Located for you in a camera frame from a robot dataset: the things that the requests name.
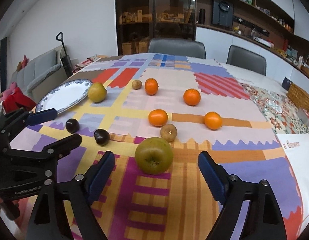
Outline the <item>folded striped cloth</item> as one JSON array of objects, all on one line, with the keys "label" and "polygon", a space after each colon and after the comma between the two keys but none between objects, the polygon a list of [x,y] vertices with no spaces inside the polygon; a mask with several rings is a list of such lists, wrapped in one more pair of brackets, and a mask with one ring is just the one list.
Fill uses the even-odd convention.
[{"label": "folded striped cloth", "polygon": [[82,68],[85,68],[87,65],[89,65],[89,64],[91,64],[95,61],[98,61],[99,59],[106,58],[106,57],[107,57],[106,55],[94,55],[94,56],[88,57],[84,61],[77,63],[75,65],[74,70],[73,70],[73,74],[75,74],[76,72],[78,72]]}]

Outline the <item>pink plush toy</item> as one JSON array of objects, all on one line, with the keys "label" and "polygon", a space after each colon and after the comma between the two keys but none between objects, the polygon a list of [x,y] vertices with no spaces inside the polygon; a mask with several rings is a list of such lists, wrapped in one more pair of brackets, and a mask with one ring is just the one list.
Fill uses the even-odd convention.
[{"label": "pink plush toy", "polygon": [[10,94],[12,94],[14,92],[14,90],[16,88],[17,88],[17,83],[16,82],[12,82],[10,87],[2,92],[2,96],[0,98],[0,102],[4,101]]}]

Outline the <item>grey chair left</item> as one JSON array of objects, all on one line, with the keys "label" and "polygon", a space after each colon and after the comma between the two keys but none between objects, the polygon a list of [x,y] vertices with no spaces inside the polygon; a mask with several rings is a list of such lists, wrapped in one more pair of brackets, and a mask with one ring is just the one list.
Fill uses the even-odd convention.
[{"label": "grey chair left", "polygon": [[153,38],[149,43],[148,52],[206,59],[206,50],[202,42],[181,38]]}]

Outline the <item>dark glass display cabinet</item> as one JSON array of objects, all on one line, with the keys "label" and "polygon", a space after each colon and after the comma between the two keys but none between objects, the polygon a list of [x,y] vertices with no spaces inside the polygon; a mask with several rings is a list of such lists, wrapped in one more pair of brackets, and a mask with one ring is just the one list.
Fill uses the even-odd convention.
[{"label": "dark glass display cabinet", "polygon": [[119,55],[148,51],[154,37],[195,38],[196,0],[116,0]]}]

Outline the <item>brown kiwi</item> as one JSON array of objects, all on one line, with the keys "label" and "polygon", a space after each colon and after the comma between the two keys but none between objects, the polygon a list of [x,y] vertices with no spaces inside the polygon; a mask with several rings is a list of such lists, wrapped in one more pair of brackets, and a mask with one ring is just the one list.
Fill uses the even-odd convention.
[{"label": "brown kiwi", "polygon": [[167,124],[160,130],[160,136],[167,142],[173,142],[177,137],[177,128],[173,124]]},{"label": "brown kiwi", "polygon": [[142,82],[140,80],[134,80],[132,82],[132,88],[134,90],[139,90],[139,89],[141,89],[141,87],[142,87]]}]

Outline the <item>dark blue mug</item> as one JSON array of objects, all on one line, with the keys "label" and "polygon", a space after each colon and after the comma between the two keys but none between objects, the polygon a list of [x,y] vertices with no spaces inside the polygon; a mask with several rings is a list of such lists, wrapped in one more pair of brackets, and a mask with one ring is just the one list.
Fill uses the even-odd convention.
[{"label": "dark blue mug", "polygon": [[289,78],[285,77],[282,81],[282,88],[288,91],[292,83],[293,82]]}]

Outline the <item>orange mandarin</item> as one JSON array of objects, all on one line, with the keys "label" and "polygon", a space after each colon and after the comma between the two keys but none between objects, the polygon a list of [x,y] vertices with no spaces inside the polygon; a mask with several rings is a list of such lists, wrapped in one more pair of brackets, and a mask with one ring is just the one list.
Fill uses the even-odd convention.
[{"label": "orange mandarin", "polygon": [[146,94],[155,95],[159,90],[159,85],[156,79],[149,78],[145,81],[144,89]]},{"label": "orange mandarin", "polygon": [[197,89],[187,89],[183,94],[183,100],[187,105],[197,106],[201,101],[201,94]]},{"label": "orange mandarin", "polygon": [[216,112],[208,112],[204,116],[204,124],[207,128],[212,130],[218,130],[222,127],[223,121],[221,116]]},{"label": "orange mandarin", "polygon": [[169,117],[165,110],[154,109],[148,115],[148,121],[155,127],[161,127],[167,124]]}]

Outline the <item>colourful patchwork tablecloth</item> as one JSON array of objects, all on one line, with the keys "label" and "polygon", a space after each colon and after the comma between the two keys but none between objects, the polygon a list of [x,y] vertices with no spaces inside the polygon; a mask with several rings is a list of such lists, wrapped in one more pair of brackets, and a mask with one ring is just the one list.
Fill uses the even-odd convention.
[{"label": "colourful patchwork tablecloth", "polygon": [[221,211],[198,167],[208,151],[228,173],[269,181],[288,239],[302,224],[302,198],[285,154],[301,132],[297,108],[266,89],[266,77],[215,60],[136,54],[99,61],[75,79],[102,83],[107,97],[85,99],[56,120],[26,128],[14,148],[40,151],[80,124],[81,146],[58,165],[71,179],[112,151],[116,165],[92,210],[109,239],[205,239]]}]

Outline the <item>black thermos bottle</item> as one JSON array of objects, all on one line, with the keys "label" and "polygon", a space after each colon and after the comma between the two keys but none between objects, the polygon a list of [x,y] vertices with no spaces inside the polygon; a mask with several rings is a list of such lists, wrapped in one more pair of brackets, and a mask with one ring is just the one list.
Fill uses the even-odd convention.
[{"label": "black thermos bottle", "polygon": [[201,8],[199,10],[199,20],[198,20],[199,24],[204,25],[205,24],[205,9]]}]

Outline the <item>green apple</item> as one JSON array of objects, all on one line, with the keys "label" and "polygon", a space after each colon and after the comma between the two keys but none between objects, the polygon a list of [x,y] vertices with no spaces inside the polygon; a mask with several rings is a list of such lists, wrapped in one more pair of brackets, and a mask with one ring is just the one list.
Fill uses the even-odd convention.
[{"label": "green apple", "polygon": [[137,146],[135,161],[144,173],[158,175],[170,168],[173,162],[173,150],[162,138],[147,138]]}]

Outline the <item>black water dispenser appliance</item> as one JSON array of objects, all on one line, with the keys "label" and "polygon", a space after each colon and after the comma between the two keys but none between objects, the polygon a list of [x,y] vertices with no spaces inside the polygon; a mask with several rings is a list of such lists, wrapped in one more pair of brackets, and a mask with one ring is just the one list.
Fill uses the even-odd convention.
[{"label": "black water dispenser appliance", "polygon": [[232,28],[234,16],[233,3],[224,0],[214,0],[212,24]]}]

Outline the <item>grey chair right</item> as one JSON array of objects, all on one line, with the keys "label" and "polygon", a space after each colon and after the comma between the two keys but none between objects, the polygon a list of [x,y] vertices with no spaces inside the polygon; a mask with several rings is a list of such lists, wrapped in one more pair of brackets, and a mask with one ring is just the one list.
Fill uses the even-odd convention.
[{"label": "grey chair right", "polygon": [[231,45],[229,48],[227,64],[266,76],[266,59],[259,54],[235,45]]}]

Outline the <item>black upright vacuum cleaner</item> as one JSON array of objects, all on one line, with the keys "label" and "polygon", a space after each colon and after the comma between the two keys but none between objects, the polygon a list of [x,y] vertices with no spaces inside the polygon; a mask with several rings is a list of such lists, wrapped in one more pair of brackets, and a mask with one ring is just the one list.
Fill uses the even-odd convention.
[{"label": "black upright vacuum cleaner", "polygon": [[58,35],[56,35],[56,40],[61,42],[62,44],[64,55],[60,57],[60,60],[66,72],[67,77],[71,77],[73,75],[73,67],[72,67],[71,59],[67,53],[66,46],[63,41],[63,32],[59,32]]}]

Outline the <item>dark plum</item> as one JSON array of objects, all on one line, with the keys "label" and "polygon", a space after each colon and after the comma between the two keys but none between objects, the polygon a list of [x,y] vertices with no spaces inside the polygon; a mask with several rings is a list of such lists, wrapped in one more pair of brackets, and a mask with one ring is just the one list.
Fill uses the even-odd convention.
[{"label": "dark plum", "polygon": [[96,129],[94,131],[95,142],[100,146],[105,146],[110,140],[110,134],[104,129]]},{"label": "dark plum", "polygon": [[78,120],[71,118],[66,121],[65,127],[69,133],[73,134],[73,133],[76,133],[80,129],[80,124]]}]

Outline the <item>yellow green pear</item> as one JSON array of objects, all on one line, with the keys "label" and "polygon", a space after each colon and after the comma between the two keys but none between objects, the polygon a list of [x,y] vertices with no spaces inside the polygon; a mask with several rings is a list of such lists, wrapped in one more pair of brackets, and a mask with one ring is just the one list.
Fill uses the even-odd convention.
[{"label": "yellow green pear", "polygon": [[88,98],[94,103],[102,102],[105,100],[106,95],[107,90],[100,82],[93,83],[87,93]]}]

